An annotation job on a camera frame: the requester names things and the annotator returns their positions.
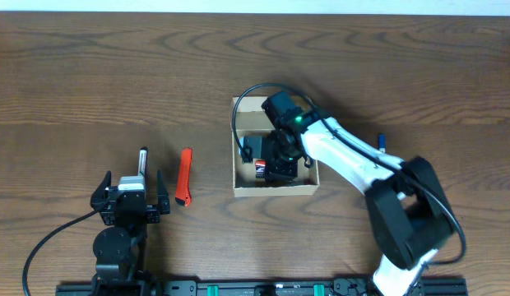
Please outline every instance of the cardboard box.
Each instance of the cardboard box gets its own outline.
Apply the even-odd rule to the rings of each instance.
[[[237,134],[239,138],[247,135],[267,135],[274,130],[270,120],[261,108],[267,97],[244,97],[237,110]],[[233,98],[232,109],[238,98]],[[243,164],[239,146],[231,133],[233,147],[233,194],[235,197],[271,197],[313,195],[319,188],[318,162],[314,160],[312,168],[299,160],[297,178],[291,183],[266,183],[255,178],[255,164]]]

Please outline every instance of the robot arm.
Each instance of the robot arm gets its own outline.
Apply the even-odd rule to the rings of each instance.
[[[365,196],[373,235],[384,254],[373,282],[385,296],[406,294],[454,233],[441,206],[452,211],[430,163],[420,157],[404,161],[384,154],[322,110],[304,112],[285,92],[268,97],[262,109],[276,130],[268,137],[245,137],[243,161],[264,159],[264,177],[271,182],[296,177],[291,168],[301,157],[315,159],[357,187]],[[407,178],[432,190],[432,198]],[[417,201],[405,208],[400,200],[413,195]]]
[[[332,130],[338,132],[347,141],[351,141],[354,146],[380,159],[383,163],[401,169],[401,163],[404,162],[401,158],[374,149],[343,129],[334,118],[327,118],[326,122]],[[334,169],[363,194],[372,187],[374,181],[384,180],[393,175],[392,171],[376,165],[337,140],[320,120],[309,125],[308,130],[301,135],[301,139],[307,155]],[[402,192],[397,195],[399,200],[405,197],[406,195]],[[401,269],[383,255],[381,264],[373,275],[373,282],[385,296],[403,295],[421,272],[423,265],[429,262],[437,252],[437,249],[431,249],[411,269]]]

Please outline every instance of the wooden table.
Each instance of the wooden table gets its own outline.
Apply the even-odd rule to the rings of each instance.
[[[157,275],[372,273],[364,199],[327,166],[313,197],[233,198],[230,100],[264,81],[301,87],[371,144],[384,132],[391,154],[430,160],[469,249],[428,274],[510,294],[510,18],[0,13],[0,295],[21,294],[34,245],[90,210],[106,170],[134,174],[142,146],[172,197],[180,151],[194,149],[193,204],[172,200],[150,227]],[[33,295],[89,280],[103,228],[96,216],[50,240]]]

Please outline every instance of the small battery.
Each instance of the small battery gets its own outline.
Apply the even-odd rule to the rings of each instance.
[[[255,178],[264,178],[264,169],[266,169],[266,161],[257,160],[255,162]]]

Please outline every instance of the black wire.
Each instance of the black wire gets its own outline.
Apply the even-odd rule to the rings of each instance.
[[[30,290],[28,289],[28,269],[30,267],[30,263],[32,262],[32,259],[34,259],[34,256],[35,254],[41,249],[41,247],[43,247],[43,245],[48,242],[49,239],[51,239],[54,235],[56,235],[57,233],[59,233],[60,231],[64,230],[65,228],[71,226],[71,225],[74,225],[78,222],[82,222],[83,220],[93,216],[93,215],[96,215],[99,211],[103,210],[103,208],[107,205],[107,203],[105,203],[103,206],[101,206],[98,210],[93,210],[92,212],[90,212],[89,214],[86,214],[86,215],[83,215],[79,218],[76,218],[66,224],[63,224],[59,227],[57,227],[53,232],[51,232],[50,234],[47,234],[46,237],[44,237],[35,247],[34,247],[34,250],[32,250],[32,252],[30,253],[30,255],[28,256],[28,258],[26,258],[26,262],[25,262],[25,267],[23,267],[23,276],[22,276],[22,284],[23,284],[23,292],[25,292],[25,296],[30,296]]]
[[[240,145],[240,140],[239,140],[239,137],[237,136],[237,129],[236,129],[236,122],[235,122],[235,120],[236,120],[237,109],[239,108],[240,100],[244,96],[249,94],[250,92],[252,92],[252,91],[254,91],[256,89],[262,88],[262,87],[279,87],[282,90],[287,90],[287,91],[289,91],[289,92],[291,92],[293,94],[296,94],[301,99],[303,99],[304,102],[306,102],[315,113],[317,112],[316,111],[316,106],[313,104],[312,100],[304,92],[302,92],[300,90],[296,90],[296,89],[294,89],[292,87],[289,87],[289,86],[285,86],[285,85],[282,85],[282,84],[279,84],[279,83],[261,83],[261,84],[252,86],[252,87],[248,88],[247,90],[245,90],[239,96],[239,99],[235,103],[235,106],[234,106],[234,109],[233,109],[233,116],[232,116],[232,120],[231,120],[231,127],[233,129],[234,139],[237,142],[237,145],[239,146],[241,153],[244,153],[244,156],[248,156],[249,159],[251,159],[251,155],[249,153],[247,153],[245,151],[244,147],[242,147]],[[452,227],[454,228],[454,230],[456,230],[456,232],[458,233],[458,237],[460,239],[460,243],[461,243],[460,254],[457,257],[455,257],[455,258],[453,258],[451,260],[446,260],[446,261],[431,261],[431,262],[429,262],[430,265],[446,265],[446,264],[457,263],[457,262],[459,262],[466,255],[467,241],[466,241],[466,236],[465,236],[465,234],[463,232],[463,229],[460,226],[460,222],[457,220],[457,218],[454,216],[454,214],[436,197],[436,194],[434,194],[434,192],[432,190],[427,188],[427,186],[425,186],[423,183],[419,182],[418,180],[412,178],[411,176],[407,175],[406,173],[403,173],[398,168],[395,168],[395,167],[391,166],[390,164],[384,163],[377,156],[373,156],[373,155],[371,155],[371,154],[361,150],[356,144],[354,144],[354,142],[347,141],[345,138],[343,138],[341,135],[339,135],[339,133],[337,131],[333,130],[324,118],[321,118],[321,121],[322,121],[322,124],[325,126],[325,128],[337,140],[339,140],[343,144],[347,145],[348,147],[350,147],[352,150],[354,150],[355,152],[357,152],[358,154],[360,154],[361,156],[363,156],[367,160],[370,160],[373,163],[375,163],[376,165],[379,165],[381,167],[384,167],[385,169],[388,169],[388,170],[392,171],[394,174],[397,174],[398,176],[402,177],[406,182],[408,182],[412,186],[414,186],[414,187],[418,188],[419,190],[421,190],[427,197],[430,197],[440,207],[440,209],[442,210],[442,213],[444,213],[445,216],[448,217],[449,221],[452,223]]]

